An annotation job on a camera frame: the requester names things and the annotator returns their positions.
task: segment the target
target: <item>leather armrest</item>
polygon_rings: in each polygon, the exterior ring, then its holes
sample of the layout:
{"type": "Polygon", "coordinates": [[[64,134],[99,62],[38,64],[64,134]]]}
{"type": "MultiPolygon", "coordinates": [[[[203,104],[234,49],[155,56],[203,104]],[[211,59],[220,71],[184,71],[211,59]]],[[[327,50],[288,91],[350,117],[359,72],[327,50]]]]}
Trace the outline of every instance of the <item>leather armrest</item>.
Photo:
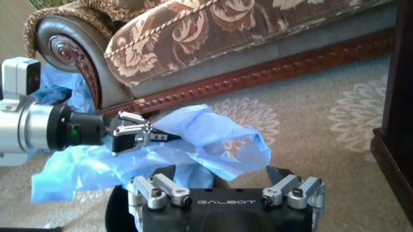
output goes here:
{"type": "Polygon", "coordinates": [[[119,83],[103,58],[108,38],[81,19],[45,16],[36,28],[36,48],[44,59],[58,69],[81,72],[96,108],[105,108],[132,99],[128,88],[119,83]]]}

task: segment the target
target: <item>dark wooden furniture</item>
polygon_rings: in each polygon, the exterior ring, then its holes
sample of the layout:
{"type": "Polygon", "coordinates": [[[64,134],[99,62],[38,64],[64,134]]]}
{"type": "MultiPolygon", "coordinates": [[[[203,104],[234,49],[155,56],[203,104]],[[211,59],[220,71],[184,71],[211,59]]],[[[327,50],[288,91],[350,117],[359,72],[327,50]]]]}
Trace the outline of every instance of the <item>dark wooden furniture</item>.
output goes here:
{"type": "Polygon", "coordinates": [[[398,0],[395,51],[374,135],[371,152],[413,224],[413,0],[398,0]]]}

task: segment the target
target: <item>patterned rug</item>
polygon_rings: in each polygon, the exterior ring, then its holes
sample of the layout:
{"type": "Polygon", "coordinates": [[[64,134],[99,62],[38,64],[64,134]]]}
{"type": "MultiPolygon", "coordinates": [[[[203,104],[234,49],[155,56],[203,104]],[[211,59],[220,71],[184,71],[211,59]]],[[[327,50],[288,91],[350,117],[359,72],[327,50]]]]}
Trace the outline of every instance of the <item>patterned rug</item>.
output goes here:
{"type": "MultiPolygon", "coordinates": [[[[381,124],[387,70],[383,57],[197,102],[260,130],[272,149],[271,165],[323,179],[320,232],[413,231],[369,151],[371,129],[381,124]]],[[[240,143],[226,144],[228,152],[240,143]]],[[[0,168],[0,227],[104,231],[109,189],[80,192],[72,202],[30,205],[30,174],[45,161],[46,156],[37,155],[21,167],[0,168]]],[[[271,184],[260,171],[230,185],[271,184]]]]}

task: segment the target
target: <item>decorative cord trim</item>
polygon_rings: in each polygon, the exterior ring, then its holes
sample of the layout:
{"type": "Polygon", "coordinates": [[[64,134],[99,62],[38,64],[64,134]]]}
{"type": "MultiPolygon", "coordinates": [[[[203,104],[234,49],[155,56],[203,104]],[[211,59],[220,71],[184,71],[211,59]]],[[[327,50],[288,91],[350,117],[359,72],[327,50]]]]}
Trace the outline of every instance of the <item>decorative cord trim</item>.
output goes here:
{"type": "Polygon", "coordinates": [[[147,37],[152,36],[155,33],[157,33],[160,30],[163,30],[165,27],[168,27],[171,24],[179,22],[180,20],[183,20],[185,17],[191,16],[192,14],[200,12],[206,7],[208,7],[210,5],[215,4],[219,0],[210,0],[206,4],[202,4],[199,7],[193,8],[191,11],[185,12],[184,14],[181,14],[180,16],[175,17],[173,19],[171,19],[168,22],[165,22],[164,24],[161,24],[159,27],[153,28],[151,31],[147,31],[141,36],[139,36],[137,39],[135,39],[133,41],[131,41],[128,44],[125,44],[124,46],[121,46],[120,48],[117,48],[115,51],[112,51],[111,53],[104,53],[104,58],[108,59],[112,56],[115,56],[119,52],[121,52],[123,50],[125,50],[128,47],[133,46],[139,41],[141,41],[143,39],[145,39],[147,37]]]}

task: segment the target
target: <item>green indicator light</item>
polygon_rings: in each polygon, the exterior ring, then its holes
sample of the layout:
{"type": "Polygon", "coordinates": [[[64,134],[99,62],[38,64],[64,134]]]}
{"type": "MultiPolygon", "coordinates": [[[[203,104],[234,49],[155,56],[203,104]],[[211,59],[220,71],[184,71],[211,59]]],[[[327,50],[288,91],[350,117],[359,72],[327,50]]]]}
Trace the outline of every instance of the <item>green indicator light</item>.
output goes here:
{"type": "Polygon", "coordinates": [[[72,128],[72,137],[77,137],[77,130],[75,128],[72,128]]]}

